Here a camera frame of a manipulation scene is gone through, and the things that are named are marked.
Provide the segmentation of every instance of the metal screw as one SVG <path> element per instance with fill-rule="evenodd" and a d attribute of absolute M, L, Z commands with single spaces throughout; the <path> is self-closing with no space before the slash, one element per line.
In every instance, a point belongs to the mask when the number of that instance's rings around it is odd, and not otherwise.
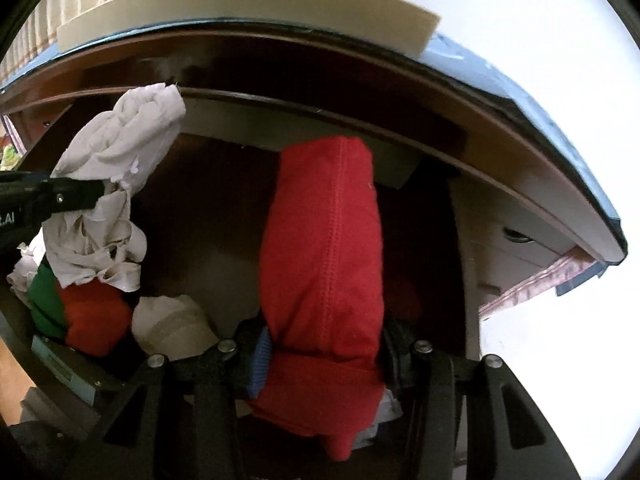
<path fill-rule="evenodd" d="M 233 339 L 223 339 L 218 343 L 218 350 L 223 354 L 233 352 L 236 348 L 238 348 L 238 345 Z"/>
<path fill-rule="evenodd" d="M 490 368 L 500 368 L 504 363 L 504 361 L 495 354 L 485 355 L 484 362 Z"/>
<path fill-rule="evenodd" d="M 153 354 L 146 360 L 146 365 L 149 368 L 159 368 L 164 365 L 164 356 L 162 354 Z"/>
<path fill-rule="evenodd" d="M 414 350 L 418 354 L 430 354 L 433 352 L 433 345 L 424 339 L 420 339 L 414 343 Z"/>

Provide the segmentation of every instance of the wooden floor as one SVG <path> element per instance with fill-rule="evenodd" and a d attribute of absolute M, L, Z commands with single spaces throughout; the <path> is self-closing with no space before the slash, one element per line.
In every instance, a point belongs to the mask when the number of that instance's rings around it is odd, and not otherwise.
<path fill-rule="evenodd" d="M 33 381 L 0 338 L 0 415 L 8 426 L 20 422 L 20 402 L 31 386 Z"/>

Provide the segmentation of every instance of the folded red garment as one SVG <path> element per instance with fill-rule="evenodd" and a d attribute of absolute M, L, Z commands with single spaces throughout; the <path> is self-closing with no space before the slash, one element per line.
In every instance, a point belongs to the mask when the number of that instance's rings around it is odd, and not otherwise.
<path fill-rule="evenodd" d="M 132 311 L 122 293 L 99 280 L 56 286 L 69 325 L 66 344 L 94 357 L 108 355 L 131 326 Z"/>
<path fill-rule="evenodd" d="M 254 413 L 319 435 L 346 460 L 376 415 L 383 320 L 382 230 L 370 151 L 331 137 L 287 148 L 260 254 L 260 300 L 274 341 Z"/>

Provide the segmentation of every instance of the striped fabric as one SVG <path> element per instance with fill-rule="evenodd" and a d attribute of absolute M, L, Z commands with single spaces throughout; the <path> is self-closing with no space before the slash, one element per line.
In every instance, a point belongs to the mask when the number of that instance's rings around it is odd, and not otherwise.
<path fill-rule="evenodd" d="M 56 31 L 81 12 L 108 0 L 41 0 L 0 63 L 0 82 L 56 42 Z"/>

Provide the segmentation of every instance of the white background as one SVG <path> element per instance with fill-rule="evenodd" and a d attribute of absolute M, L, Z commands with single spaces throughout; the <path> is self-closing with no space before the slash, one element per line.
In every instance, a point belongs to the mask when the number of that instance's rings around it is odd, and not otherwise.
<path fill-rule="evenodd" d="M 606 0 L 410 0 L 519 83 L 620 213 L 629 257 L 602 279 L 482 324 L 583 479 L 603 479 L 640 425 L 640 52 Z"/>

